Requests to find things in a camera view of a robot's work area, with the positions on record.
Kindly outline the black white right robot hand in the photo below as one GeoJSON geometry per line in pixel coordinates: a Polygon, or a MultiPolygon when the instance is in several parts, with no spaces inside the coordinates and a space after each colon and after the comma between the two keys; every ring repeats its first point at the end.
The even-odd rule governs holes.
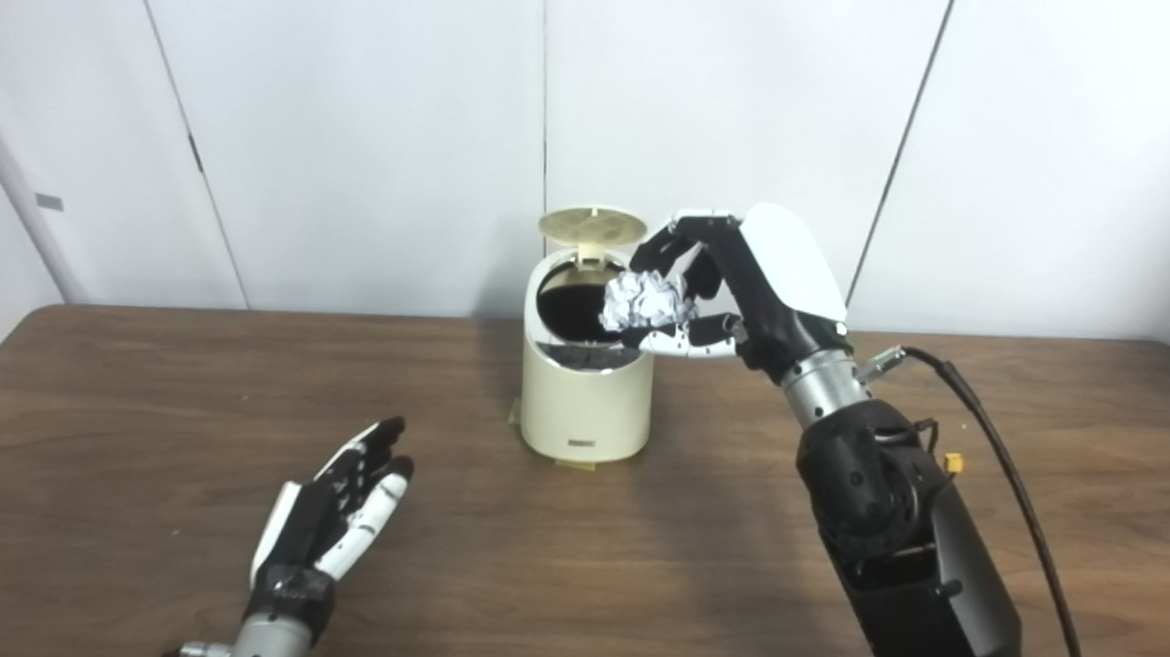
{"type": "Polygon", "coordinates": [[[621,330],[620,343],[661,355],[737,355],[746,369],[779,385],[799,364],[825,351],[849,354],[846,298],[808,226],[775,203],[745,215],[715,209],[677,210],[629,260],[632,272],[681,274],[687,299],[728,289],[736,313],[695,316],[665,325],[621,330]]]}

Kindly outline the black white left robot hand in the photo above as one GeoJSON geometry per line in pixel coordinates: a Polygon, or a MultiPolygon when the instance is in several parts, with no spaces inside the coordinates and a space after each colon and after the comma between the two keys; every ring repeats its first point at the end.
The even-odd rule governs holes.
{"type": "Polygon", "coordinates": [[[414,473],[392,448],[402,416],[351,436],[311,480],[283,483],[252,558],[246,617],[291,618],[314,644],[333,614],[338,585],[395,514],[414,473]]]}

